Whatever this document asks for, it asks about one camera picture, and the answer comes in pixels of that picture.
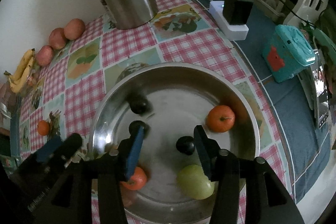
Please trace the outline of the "red apple right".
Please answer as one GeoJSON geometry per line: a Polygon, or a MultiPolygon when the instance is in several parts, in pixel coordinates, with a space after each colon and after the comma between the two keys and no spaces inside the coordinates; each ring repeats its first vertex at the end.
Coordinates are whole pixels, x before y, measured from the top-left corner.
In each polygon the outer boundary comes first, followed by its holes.
{"type": "Polygon", "coordinates": [[[68,40],[78,39],[85,31],[85,23],[79,19],[74,18],[68,22],[64,27],[64,35],[68,40]]]}

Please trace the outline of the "upper yellow banana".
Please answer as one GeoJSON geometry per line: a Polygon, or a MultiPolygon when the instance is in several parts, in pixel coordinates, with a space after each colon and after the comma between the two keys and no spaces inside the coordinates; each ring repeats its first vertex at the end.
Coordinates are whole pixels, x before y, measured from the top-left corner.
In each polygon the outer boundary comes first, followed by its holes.
{"type": "Polygon", "coordinates": [[[19,65],[17,66],[16,71],[14,74],[10,74],[8,71],[4,72],[4,75],[11,79],[12,81],[17,81],[22,77],[22,74],[24,70],[26,69],[27,64],[29,63],[31,57],[34,57],[35,55],[35,49],[30,49],[26,51],[26,53],[22,56],[21,61],[19,62],[19,65]]]}

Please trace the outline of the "checkered fruit tablecloth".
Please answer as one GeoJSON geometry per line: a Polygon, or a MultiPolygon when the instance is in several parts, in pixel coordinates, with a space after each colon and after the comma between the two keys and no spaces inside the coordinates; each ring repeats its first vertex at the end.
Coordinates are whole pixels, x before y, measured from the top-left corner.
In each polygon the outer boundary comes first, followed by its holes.
{"type": "Polygon", "coordinates": [[[47,142],[38,123],[56,120],[61,138],[72,132],[83,139],[80,156],[100,155],[127,137],[136,118],[125,96],[147,98],[163,92],[163,102],[145,115],[153,138],[145,139],[140,166],[147,186],[132,192],[126,214],[132,223],[204,222],[209,214],[193,209],[175,185],[175,173],[165,162],[198,164],[168,142],[192,133],[219,103],[236,114],[231,133],[212,133],[221,147],[238,157],[264,156],[284,185],[290,187],[290,167],[273,110],[255,69],[235,42],[228,40],[205,11],[204,0],[156,0],[158,15],[131,30],[117,30],[106,15],[87,24],[82,37],[58,52],[43,68],[23,98],[19,118],[19,155],[27,158],[47,142]]]}

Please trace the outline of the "green pear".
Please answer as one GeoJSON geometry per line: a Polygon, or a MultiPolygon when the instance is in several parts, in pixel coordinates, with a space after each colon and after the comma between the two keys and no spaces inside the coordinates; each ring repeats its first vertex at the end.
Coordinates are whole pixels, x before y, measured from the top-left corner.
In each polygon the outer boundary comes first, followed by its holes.
{"type": "Polygon", "coordinates": [[[177,174],[181,191],[195,200],[204,200],[213,195],[215,183],[211,182],[199,165],[188,165],[177,174]]]}

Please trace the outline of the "black smartphone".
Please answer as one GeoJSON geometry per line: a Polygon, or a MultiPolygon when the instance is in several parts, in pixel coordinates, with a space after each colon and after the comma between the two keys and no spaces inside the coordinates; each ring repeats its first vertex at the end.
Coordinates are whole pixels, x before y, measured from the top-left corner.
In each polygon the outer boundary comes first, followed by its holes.
{"type": "Polygon", "coordinates": [[[321,128],[329,116],[329,98],[323,66],[316,60],[311,66],[314,92],[314,115],[317,128],[321,128]]]}

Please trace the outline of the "dark plum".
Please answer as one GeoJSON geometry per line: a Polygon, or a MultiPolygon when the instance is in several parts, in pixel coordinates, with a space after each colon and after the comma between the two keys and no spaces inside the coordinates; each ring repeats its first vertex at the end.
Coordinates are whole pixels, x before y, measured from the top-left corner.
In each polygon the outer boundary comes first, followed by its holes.
{"type": "Polygon", "coordinates": [[[150,130],[150,127],[147,123],[141,120],[132,121],[128,127],[130,135],[138,133],[140,129],[143,129],[144,137],[146,137],[147,133],[150,130]]]}
{"type": "Polygon", "coordinates": [[[182,136],[177,140],[175,147],[180,153],[191,156],[195,151],[194,138],[192,136],[182,136]]]}
{"type": "Polygon", "coordinates": [[[135,114],[143,115],[151,112],[150,102],[141,94],[129,94],[127,102],[129,103],[131,111],[135,114]]]}

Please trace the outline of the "red apple middle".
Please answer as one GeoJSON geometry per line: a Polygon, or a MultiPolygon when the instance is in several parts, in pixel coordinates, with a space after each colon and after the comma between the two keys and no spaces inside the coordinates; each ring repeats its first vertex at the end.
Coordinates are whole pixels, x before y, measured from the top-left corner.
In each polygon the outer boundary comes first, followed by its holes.
{"type": "Polygon", "coordinates": [[[61,50],[66,46],[67,38],[64,35],[64,28],[55,28],[49,36],[49,45],[54,50],[61,50]]]}

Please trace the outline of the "orange far tangerine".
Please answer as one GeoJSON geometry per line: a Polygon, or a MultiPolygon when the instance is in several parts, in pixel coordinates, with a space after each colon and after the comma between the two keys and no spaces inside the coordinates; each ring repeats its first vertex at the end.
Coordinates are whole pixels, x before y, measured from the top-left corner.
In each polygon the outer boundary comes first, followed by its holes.
{"type": "Polygon", "coordinates": [[[50,131],[50,124],[45,120],[40,120],[37,125],[38,134],[41,136],[47,136],[50,131]]]}

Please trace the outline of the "teal tissue box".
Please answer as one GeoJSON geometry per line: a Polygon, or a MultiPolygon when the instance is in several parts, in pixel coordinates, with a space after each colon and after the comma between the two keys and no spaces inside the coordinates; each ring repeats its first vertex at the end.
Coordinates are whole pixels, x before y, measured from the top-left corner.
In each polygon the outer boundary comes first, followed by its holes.
{"type": "Polygon", "coordinates": [[[277,83],[289,80],[315,62],[315,53],[295,26],[278,25],[262,50],[277,83]]]}

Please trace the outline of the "black power adapter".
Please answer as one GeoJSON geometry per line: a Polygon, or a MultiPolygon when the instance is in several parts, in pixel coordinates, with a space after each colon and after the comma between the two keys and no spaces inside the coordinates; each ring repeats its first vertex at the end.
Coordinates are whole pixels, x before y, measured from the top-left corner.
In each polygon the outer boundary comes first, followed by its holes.
{"type": "Polygon", "coordinates": [[[223,16],[230,25],[244,25],[251,14],[253,0],[224,0],[223,16]]]}

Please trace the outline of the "glass fruit bowl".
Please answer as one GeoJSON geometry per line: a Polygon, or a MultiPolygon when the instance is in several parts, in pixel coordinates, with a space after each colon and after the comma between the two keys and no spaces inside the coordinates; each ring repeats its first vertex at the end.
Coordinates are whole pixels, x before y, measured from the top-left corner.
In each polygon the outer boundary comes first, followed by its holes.
{"type": "Polygon", "coordinates": [[[38,65],[33,66],[25,85],[23,86],[21,91],[17,94],[20,95],[21,97],[25,97],[27,94],[29,94],[31,89],[37,85],[40,72],[41,72],[40,66],[38,65]]]}

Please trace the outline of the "red apple left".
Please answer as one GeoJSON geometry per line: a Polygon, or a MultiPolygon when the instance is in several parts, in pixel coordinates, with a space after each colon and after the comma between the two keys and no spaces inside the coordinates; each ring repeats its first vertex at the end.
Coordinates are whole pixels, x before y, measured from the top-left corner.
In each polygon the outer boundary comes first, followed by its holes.
{"type": "Polygon", "coordinates": [[[40,51],[35,55],[37,64],[41,67],[49,65],[54,58],[54,50],[51,46],[45,45],[40,51]]]}

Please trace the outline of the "yellow banana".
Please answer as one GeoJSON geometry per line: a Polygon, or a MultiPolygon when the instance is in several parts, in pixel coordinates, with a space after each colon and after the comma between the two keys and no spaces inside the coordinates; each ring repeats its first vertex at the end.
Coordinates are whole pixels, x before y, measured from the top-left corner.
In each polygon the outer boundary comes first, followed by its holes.
{"type": "Polygon", "coordinates": [[[22,77],[22,74],[24,70],[26,69],[27,64],[29,63],[31,57],[34,57],[35,55],[35,49],[30,49],[26,51],[26,53],[22,56],[21,61],[19,62],[19,65],[17,66],[16,71],[14,74],[10,74],[8,71],[4,72],[4,75],[11,79],[12,81],[17,81],[22,77]]]}
{"type": "Polygon", "coordinates": [[[31,72],[31,69],[34,65],[35,62],[35,57],[31,57],[29,63],[26,66],[26,69],[24,70],[22,77],[17,80],[17,81],[12,81],[11,79],[9,79],[9,83],[10,83],[10,88],[12,90],[12,92],[14,92],[15,94],[19,93],[21,91],[21,89],[23,88],[23,86],[25,85],[28,76],[31,72]]]}

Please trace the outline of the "red apple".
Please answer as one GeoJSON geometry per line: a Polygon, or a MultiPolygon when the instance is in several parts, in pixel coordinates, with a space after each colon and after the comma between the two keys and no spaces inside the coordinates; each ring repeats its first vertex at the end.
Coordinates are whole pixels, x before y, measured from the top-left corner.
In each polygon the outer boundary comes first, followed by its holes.
{"type": "Polygon", "coordinates": [[[64,35],[68,40],[78,39],[85,31],[85,23],[79,19],[74,18],[68,22],[64,27],[64,35]]]}
{"type": "Polygon", "coordinates": [[[54,58],[54,50],[51,46],[45,45],[40,51],[35,55],[37,64],[41,67],[49,65],[54,58]]]}
{"type": "Polygon", "coordinates": [[[67,38],[64,35],[64,28],[55,28],[49,36],[49,45],[54,50],[61,50],[66,46],[67,38]]]}

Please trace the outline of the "lower yellow banana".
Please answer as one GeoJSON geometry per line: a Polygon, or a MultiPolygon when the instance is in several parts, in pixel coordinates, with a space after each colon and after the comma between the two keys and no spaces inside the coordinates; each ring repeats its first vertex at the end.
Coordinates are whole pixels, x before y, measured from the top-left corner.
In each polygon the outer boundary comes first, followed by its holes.
{"type": "Polygon", "coordinates": [[[35,57],[31,57],[29,63],[26,66],[26,69],[24,70],[22,77],[17,80],[17,81],[12,81],[11,79],[9,79],[9,83],[10,83],[10,88],[12,90],[12,92],[14,92],[15,94],[19,93],[21,91],[21,89],[23,88],[23,86],[25,85],[28,76],[31,72],[31,69],[34,65],[35,62],[35,57]]]}

